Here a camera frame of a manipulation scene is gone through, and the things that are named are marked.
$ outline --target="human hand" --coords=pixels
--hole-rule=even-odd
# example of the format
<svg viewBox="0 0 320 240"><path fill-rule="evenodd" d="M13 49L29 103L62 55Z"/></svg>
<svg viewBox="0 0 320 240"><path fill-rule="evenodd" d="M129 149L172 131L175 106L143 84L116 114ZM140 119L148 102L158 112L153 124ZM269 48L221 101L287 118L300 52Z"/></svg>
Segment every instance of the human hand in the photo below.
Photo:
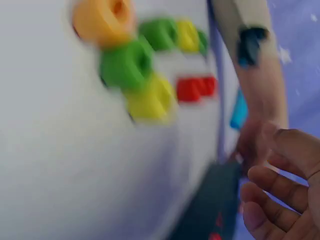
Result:
<svg viewBox="0 0 320 240"><path fill-rule="evenodd" d="M243 219L256 240L320 239L320 140L295 129L263 126L266 145L273 151L269 163L308 181L298 184L273 170L254 166L248 172L252 182L241 189L245 202ZM274 202L265 190L286 203Z"/></svg>
<svg viewBox="0 0 320 240"><path fill-rule="evenodd" d="M230 161L237 159L240 155L243 163L243 173L247 175L248 170L262 164L266 160L269 148L262 139L261 130L265 120L258 115L249 115L241 128L235 151L230 156Z"/></svg>

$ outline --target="red block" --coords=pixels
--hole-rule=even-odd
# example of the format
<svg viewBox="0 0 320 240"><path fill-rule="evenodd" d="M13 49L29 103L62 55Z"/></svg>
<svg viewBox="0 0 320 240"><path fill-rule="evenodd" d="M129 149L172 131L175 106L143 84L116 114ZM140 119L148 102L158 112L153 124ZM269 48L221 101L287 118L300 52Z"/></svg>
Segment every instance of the red block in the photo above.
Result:
<svg viewBox="0 0 320 240"><path fill-rule="evenodd" d="M218 233L213 233L210 235L209 240L222 240L222 238Z"/></svg>
<svg viewBox="0 0 320 240"><path fill-rule="evenodd" d="M201 89L201 95L212 97L215 95L217 88L217 80L214 76L205 76L202 78L204 87Z"/></svg>
<svg viewBox="0 0 320 240"><path fill-rule="evenodd" d="M198 103L201 101L200 89L202 80L196 77L180 78L176 85L176 96L179 102Z"/></svg>

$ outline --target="finger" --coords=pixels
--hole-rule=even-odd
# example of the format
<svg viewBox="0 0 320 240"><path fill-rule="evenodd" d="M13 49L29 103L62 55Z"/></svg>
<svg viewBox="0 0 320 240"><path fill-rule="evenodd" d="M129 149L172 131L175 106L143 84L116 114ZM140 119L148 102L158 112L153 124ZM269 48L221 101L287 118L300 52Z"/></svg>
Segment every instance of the finger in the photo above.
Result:
<svg viewBox="0 0 320 240"><path fill-rule="evenodd" d="M244 184L241 188L241 199L245 203L254 202L259 204L266 217L278 228L287 232L299 219L300 215L279 203L273 201L257 185L252 182Z"/></svg>
<svg viewBox="0 0 320 240"><path fill-rule="evenodd" d="M288 173L292 173L296 176L299 176L303 179L306 179L306 176L304 173L294 166L286 157L281 156L275 152L273 152L270 157L268 158L268 163L272 166L276 167L277 169L281 169L283 171L286 171Z"/></svg>
<svg viewBox="0 0 320 240"><path fill-rule="evenodd" d="M308 188L275 171L254 166L248 172L250 181L302 214L308 207Z"/></svg>
<svg viewBox="0 0 320 240"><path fill-rule="evenodd" d="M320 182L320 140L296 129L278 129L266 123L262 134L270 148L286 157L306 176L310 186Z"/></svg>
<svg viewBox="0 0 320 240"><path fill-rule="evenodd" d="M285 232L271 223L255 202L244 204L243 220L246 229L256 240L281 240L285 236Z"/></svg>

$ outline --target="child's arm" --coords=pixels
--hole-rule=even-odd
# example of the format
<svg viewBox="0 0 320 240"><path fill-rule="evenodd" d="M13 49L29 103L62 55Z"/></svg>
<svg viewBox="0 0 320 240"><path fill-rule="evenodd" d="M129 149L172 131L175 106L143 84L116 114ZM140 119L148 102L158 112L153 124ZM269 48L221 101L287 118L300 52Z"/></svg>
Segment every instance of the child's arm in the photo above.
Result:
<svg viewBox="0 0 320 240"><path fill-rule="evenodd" d="M287 103L276 38L266 0L211 0L219 31L233 61L246 98L249 116L273 120L287 127ZM241 68L237 59L237 42L241 26L262 26L270 36L260 48L256 67Z"/></svg>

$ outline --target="white surface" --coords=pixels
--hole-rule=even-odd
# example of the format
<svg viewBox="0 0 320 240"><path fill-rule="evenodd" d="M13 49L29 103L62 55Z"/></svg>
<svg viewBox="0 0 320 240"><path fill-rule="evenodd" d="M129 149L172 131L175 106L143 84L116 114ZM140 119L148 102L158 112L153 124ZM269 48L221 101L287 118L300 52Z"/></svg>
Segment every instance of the white surface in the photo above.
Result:
<svg viewBox="0 0 320 240"><path fill-rule="evenodd" d="M134 1L202 28L205 2ZM218 101L181 107L171 126L135 126L74 35L71 3L0 3L0 239L155 240L215 156ZM156 65L173 82L204 68L188 59Z"/></svg>

